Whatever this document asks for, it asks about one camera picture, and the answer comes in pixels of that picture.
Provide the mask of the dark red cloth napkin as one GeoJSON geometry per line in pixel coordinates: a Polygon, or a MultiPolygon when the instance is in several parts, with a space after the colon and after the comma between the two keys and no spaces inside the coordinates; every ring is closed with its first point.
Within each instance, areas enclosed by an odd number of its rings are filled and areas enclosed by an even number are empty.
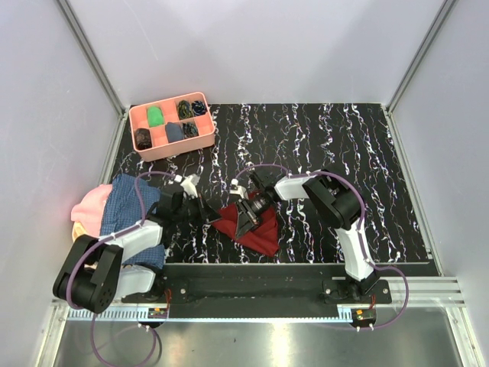
{"type": "Polygon", "coordinates": [[[244,204],[235,202],[219,210],[221,219],[212,226],[239,245],[262,255],[274,257],[279,249],[278,221],[274,206],[261,209],[255,221],[245,212],[244,204]]]}

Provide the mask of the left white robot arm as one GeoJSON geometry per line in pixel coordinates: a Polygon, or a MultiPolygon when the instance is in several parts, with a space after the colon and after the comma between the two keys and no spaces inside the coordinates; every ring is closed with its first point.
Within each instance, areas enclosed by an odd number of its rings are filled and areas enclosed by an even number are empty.
{"type": "Polygon", "coordinates": [[[210,224],[220,215],[197,190],[199,175],[173,175],[165,190],[142,176],[119,174],[105,204],[101,232],[73,243],[53,283],[53,295],[95,314],[114,300],[140,294],[158,302],[165,284],[164,235],[179,224],[210,224]]]}

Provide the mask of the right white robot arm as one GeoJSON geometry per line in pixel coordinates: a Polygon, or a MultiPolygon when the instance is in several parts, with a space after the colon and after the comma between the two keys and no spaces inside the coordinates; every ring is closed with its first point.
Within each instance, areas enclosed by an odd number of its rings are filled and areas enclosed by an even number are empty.
{"type": "Polygon", "coordinates": [[[274,204],[310,200],[326,225],[333,228],[345,260],[345,280],[338,286],[341,299],[364,303],[374,294],[378,275],[366,247],[365,207],[361,194],[343,177],[329,171],[305,174],[287,172],[279,178],[250,174],[257,188],[254,197],[238,182],[231,181],[230,194],[238,196],[235,237],[240,239],[262,224],[261,215],[274,204]]]}

